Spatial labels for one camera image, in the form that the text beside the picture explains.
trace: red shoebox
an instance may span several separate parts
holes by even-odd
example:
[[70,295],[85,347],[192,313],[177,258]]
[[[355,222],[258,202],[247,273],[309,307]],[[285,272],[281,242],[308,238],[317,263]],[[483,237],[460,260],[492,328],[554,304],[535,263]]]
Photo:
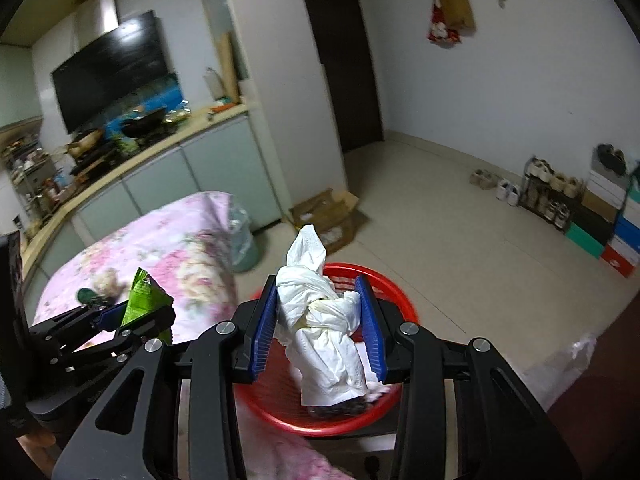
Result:
[[635,269],[632,264],[626,261],[609,244],[606,245],[606,247],[604,248],[604,252],[600,257],[605,260],[611,267],[616,269],[620,274],[622,274],[625,278],[631,276],[631,273]]

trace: stack of shoeboxes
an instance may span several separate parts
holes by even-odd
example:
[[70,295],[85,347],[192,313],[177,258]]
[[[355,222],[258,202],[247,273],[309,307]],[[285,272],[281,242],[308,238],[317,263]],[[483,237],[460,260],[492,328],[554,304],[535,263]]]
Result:
[[593,150],[589,180],[567,237],[596,258],[602,256],[613,234],[618,211],[625,203],[628,184],[628,176],[605,168]]
[[613,238],[602,253],[602,259],[626,277],[640,262],[640,188],[635,177],[631,180],[625,208],[618,216]]

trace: red plastic basket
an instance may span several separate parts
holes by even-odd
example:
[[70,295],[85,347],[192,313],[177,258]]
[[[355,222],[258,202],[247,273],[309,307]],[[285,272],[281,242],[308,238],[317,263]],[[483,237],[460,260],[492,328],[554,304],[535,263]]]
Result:
[[[407,321],[418,322],[418,316],[411,301],[391,280],[376,272],[351,264],[326,264],[324,275],[334,282],[338,292],[353,290],[354,281],[364,274],[377,298],[395,303]],[[360,331],[353,339],[362,340]],[[401,387],[392,386],[391,391],[382,395],[366,412],[357,416],[340,416],[329,420],[319,420],[308,414],[300,405],[300,388],[289,373],[289,360],[284,347],[275,339],[271,345],[267,366],[258,380],[251,385],[236,384],[236,395],[262,420],[276,428],[304,436],[335,436],[364,428],[375,422],[400,399]]]

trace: range hood duct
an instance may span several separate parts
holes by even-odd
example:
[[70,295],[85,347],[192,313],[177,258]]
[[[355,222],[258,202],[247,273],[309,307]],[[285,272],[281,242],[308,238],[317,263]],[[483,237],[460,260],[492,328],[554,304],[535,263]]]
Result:
[[79,48],[86,47],[114,28],[118,28],[116,0],[86,0],[76,10]]

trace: baseboard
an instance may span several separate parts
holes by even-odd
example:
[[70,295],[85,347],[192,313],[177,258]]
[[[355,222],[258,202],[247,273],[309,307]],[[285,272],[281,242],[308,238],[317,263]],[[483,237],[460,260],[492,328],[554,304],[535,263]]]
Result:
[[448,146],[443,146],[442,144],[438,144],[437,142],[421,139],[420,137],[414,137],[402,132],[396,132],[395,130],[385,130],[384,133],[385,140],[394,140],[395,142],[408,144],[409,146],[413,146],[414,148],[418,148],[419,150],[423,150],[424,152],[433,153],[434,155],[441,156],[442,158],[452,160],[453,162],[456,162],[461,166],[466,166],[470,170],[482,168],[483,170],[489,170],[492,173],[498,174],[501,177],[511,180],[512,182],[520,182],[520,180],[522,179],[521,175],[515,174],[512,171],[505,170],[504,168],[500,168],[499,166],[491,164],[486,160],[482,160],[481,158],[477,158],[476,156],[469,155],[468,153],[459,152],[458,150],[454,150],[453,148],[449,148]]

